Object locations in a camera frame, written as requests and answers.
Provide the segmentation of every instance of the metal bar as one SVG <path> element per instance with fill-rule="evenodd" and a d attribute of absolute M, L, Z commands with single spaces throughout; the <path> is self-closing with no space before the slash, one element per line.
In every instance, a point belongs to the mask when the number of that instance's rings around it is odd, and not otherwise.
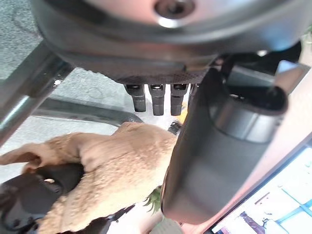
<path fill-rule="evenodd" d="M 0 146 L 73 68 L 43 42 L 0 86 Z"/>
<path fill-rule="evenodd" d="M 286 193 L 286 194 L 287 194 L 291 199 L 293 199 L 295 202 L 297 202 L 298 205 L 299 205 L 299 207 L 300 207 L 305 213 L 307 213 L 309 216 L 312 217 L 312 211 L 311 211 L 309 208 L 307 208 L 305 205 L 301 204 L 296 198 L 294 198 L 292 195 L 290 195 L 285 189 L 282 189 L 282 191 L 283 191 L 284 193 Z"/>
<path fill-rule="evenodd" d="M 104 108 L 89 101 L 72 98 L 64 100 L 63 97 L 62 100 L 47 98 L 33 115 L 107 123 L 116 127 L 124 122 L 143 122 L 132 113 Z"/>

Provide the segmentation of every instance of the metal pipe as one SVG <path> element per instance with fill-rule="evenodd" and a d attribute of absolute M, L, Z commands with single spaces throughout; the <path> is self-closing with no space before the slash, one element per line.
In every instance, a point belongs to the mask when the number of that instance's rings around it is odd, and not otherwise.
<path fill-rule="evenodd" d="M 89 102 L 62 97 L 62 100 L 47 98 L 33 113 L 35 116 L 58 117 L 107 123 L 119 127 L 124 122 L 143 121 L 136 115 L 104 108 L 103 106 Z"/>
<path fill-rule="evenodd" d="M 0 86 L 0 146 L 73 70 L 43 42 Z"/>

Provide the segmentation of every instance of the person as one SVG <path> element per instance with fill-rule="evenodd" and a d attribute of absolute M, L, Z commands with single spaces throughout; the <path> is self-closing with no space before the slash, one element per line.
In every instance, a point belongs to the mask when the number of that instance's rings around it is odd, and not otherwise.
<path fill-rule="evenodd" d="M 111 136 L 71 133 L 30 143 L 0 157 L 0 165 L 27 162 L 23 173 L 45 165 L 81 163 L 85 174 L 40 221 L 38 233 L 77 232 L 92 220 L 141 202 L 162 184 L 176 136 L 153 125 L 124 123 Z"/>

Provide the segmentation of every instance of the green plant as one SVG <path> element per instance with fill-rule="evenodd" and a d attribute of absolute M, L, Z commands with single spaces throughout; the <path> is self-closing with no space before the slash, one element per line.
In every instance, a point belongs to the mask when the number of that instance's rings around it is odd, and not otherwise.
<path fill-rule="evenodd" d="M 312 24 L 308 27 L 304 39 L 307 43 L 312 44 Z"/>
<path fill-rule="evenodd" d="M 151 210 L 153 210 L 153 214 L 156 213 L 160 209 L 160 197 L 161 197 L 161 186 L 155 188 L 151 194 L 146 199 L 146 204 L 144 206 L 152 205 Z"/>

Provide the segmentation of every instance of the gray floor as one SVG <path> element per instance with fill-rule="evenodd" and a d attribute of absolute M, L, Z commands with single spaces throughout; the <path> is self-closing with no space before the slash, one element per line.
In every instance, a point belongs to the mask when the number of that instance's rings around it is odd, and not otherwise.
<path fill-rule="evenodd" d="M 6 79 L 40 41 L 41 37 L 34 26 L 28 1 L 1 0 L 0 79 Z M 97 102 L 110 105 L 114 109 L 134 112 L 132 99 L 121 84 L 113 82 L 104 75 L 79 68 L 75 69 L 52 95 Z M 166 92 L 164 116 L 152 115 L 149 94 L 147 94 L 147 112 L 137 113 L 137 115 L 146 123 L 167 129 L 175 119 L 170 116 L 170 93 Z M 25 143 L 42 142 L 69 132 L 111 134 L 115 129 L 113 126 L 101 123 L 29 117 L 0 149 L 0 155 Z M 0 183 L 18 175 L 21 166 L 20 164 L 0 166 Z"/>

